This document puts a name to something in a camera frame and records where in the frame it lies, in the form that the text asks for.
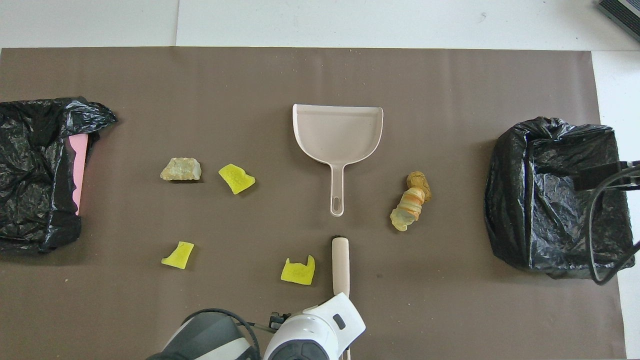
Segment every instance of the brown tabletop covering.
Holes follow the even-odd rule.
[[[494,140],[537,116],[597,124],[585,52],[422,49],[3,49],[0,101],[82,95],[120,123],[88,162],[80,239],[35,258],[0,255],[3,359],[145,358],[203,307],[267,323],[332,295],[331,238],[351,245],[366,332],[354,359],[625,357],[618,284],[552,280],[491,252],[483,192]],[[292,130],[294,103],[381,106],[378,149],[330,172]],[[198,183],[159,174],[195,157]],[[232,195],[234,163],[257,179]],[[433,191],[405,233],[388,219],[423,171]],[[161,265],[195,243],[186,270]],[[316,258],[313,285],[280,280]],[[264,350],[269,336],[260,334]]]

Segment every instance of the black plastic bag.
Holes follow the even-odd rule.
[[[589,191],[575,191],[579,170],[618,161],[613,130],[538,117],[497,140],[484,193],[493,253],[513,267],[558,278],[589,279],[585,245]],[[633,247],[623,191],[602,192],[593,208],[596,269],[614,268]],[[634,259],[622,268],[634,265]]]
[[[0,251],[49,252],[78,239],[68,137],[89,133],[88,153],[116,121],[82,97],[0,102]]]

